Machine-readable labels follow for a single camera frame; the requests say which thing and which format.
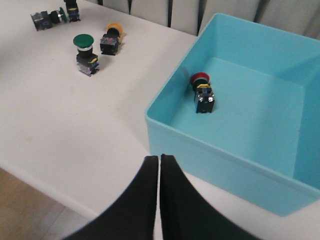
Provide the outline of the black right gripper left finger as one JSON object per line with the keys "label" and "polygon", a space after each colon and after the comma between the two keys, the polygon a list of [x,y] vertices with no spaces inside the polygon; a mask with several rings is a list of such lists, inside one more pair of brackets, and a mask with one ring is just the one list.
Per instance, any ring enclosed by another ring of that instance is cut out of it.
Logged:
{"label": "black right gripper left finger", "polygon": [[101,215],[66,240],[153,240],[159,158],[146,156],[125,191]]}

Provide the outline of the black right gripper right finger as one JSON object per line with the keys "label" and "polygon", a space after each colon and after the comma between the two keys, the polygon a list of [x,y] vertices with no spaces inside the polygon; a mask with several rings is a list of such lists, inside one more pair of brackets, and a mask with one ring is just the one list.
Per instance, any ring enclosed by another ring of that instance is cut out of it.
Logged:
{"label": "black right gripper right finger", "polygon": [[165,240],[255,240],[212,207],[172,155],[161,155],[160,216]]}

